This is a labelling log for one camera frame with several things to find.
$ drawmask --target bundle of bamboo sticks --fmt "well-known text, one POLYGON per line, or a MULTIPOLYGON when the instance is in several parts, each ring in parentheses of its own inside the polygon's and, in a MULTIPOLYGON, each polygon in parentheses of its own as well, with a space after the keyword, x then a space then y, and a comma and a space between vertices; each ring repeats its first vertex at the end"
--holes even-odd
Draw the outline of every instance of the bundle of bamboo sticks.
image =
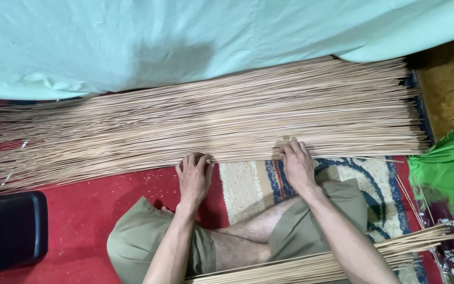
MULTIPOLYGON (((440 242, 454 239, 448 223, 379 242, 374 246, 394 270, 412 267, 417 253, 435 248, 440 242)), ((186 279, 185 284, 313 284, 346 279, 331 252, 252 265, 227 271, 203 274, 186 279)))
POLYGON ((314 157, 420 154, 402 59, 332 57, 90 100, 0 108, 0 191, 171 166, 279 159, 292 138, 314 157))

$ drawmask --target black plastic stool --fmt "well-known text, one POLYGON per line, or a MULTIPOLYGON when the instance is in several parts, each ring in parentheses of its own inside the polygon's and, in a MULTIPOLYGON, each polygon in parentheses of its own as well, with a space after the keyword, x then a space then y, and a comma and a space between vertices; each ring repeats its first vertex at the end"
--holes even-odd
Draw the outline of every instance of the black plastic stool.
POLYGON ((40 191, 0 196, 0 271, 40 261, 48 251, 47 198, 40 191))

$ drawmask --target person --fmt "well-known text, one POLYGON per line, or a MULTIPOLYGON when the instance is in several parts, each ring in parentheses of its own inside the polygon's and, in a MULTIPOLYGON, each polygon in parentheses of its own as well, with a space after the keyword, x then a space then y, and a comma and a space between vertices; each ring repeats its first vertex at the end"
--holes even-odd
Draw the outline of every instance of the person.
POLYGON ((209 155, 201 153, 183 158, 176 165, 181 192, 176 212, 157 210, 142 197, 108 238, 108 254, 122 283, 182 284, 185 276, 325 251, 332 251, 351 283, 400 283, 365 236, 367 204, 356 180, 320 187, 303 142, 292 140, 279 152, 299 196, 212 231, 197 226, 194 218, 213 164, 207 165, 209 155))

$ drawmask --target wooden floor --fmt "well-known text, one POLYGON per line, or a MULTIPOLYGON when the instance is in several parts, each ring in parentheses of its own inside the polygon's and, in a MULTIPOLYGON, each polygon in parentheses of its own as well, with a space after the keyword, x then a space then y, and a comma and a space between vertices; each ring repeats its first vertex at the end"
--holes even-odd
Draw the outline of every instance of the wooden floor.
POLYGON ((436 141, 454 129, 454 41, 408 57, 416 69, 436 141))

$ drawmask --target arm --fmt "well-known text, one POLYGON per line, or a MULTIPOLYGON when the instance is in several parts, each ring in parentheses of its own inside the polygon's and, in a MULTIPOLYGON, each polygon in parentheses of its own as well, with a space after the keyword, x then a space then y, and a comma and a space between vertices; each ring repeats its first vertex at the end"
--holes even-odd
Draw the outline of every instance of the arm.
POLYGON ((400 284, 377 249, 341 212, 336 210, 314 178, 314 161, 303 142, 280 148, 288 182, 306 201, 322 229, 332 253, 353 284, 400 284))
POLYGON ((209 155, 193 153, 176 165, 182 197, 176 207, 173 220, 150 263, 143 284, 183 283, 187 270, 194 218, 211 183, 213 164, 210 164, 206 174, 204 173, 208 158, 209 155))

